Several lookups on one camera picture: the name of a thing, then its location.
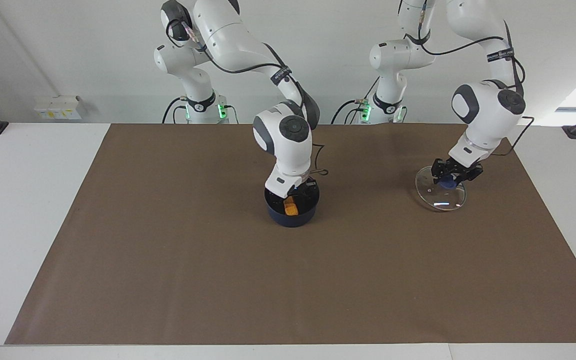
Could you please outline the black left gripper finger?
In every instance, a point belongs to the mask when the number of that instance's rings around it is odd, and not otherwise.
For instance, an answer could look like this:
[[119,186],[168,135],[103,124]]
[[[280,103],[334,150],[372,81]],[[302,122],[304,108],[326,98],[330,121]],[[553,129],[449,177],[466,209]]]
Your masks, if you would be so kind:
[[451,164],[443,159],[435,159],[430,167],[433,184],[442,188],[451,187]]
[[463,182],[472,182],[482,173],[483,173],[482,167],[473,167],[466,169],[464,171],[460,171],[460,173],[455,178],[455,183],[457,185],[460,185]]

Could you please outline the glass lid with blue knob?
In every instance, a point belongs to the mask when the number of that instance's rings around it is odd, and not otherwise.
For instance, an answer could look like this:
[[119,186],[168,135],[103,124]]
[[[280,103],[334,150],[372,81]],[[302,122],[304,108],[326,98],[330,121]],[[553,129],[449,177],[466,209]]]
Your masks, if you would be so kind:
[[416,173],[414,184],[416,191],[426,205],[442,212],[458,210],[467,200],[466,187],[457,183],[454,174],[434,177],[432,167],[423,167]]

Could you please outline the white wall power box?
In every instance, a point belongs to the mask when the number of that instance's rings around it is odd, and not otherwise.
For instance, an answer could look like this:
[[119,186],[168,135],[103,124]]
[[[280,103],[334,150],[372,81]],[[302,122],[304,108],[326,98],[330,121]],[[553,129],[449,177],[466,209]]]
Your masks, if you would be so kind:
[[87,116],[77,95],[35,96],[33,110],[41,120],[82,121]]

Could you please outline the brown table mat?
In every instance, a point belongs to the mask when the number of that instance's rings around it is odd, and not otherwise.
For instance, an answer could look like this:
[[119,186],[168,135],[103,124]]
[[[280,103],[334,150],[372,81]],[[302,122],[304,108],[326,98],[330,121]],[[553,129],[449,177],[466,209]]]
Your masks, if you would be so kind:
[[462,209],[420,199],[463,131],[318,127],[329,175],[286,228],[249,125],[111,125],[6,344],[576,343],[576,257],[514,153]]

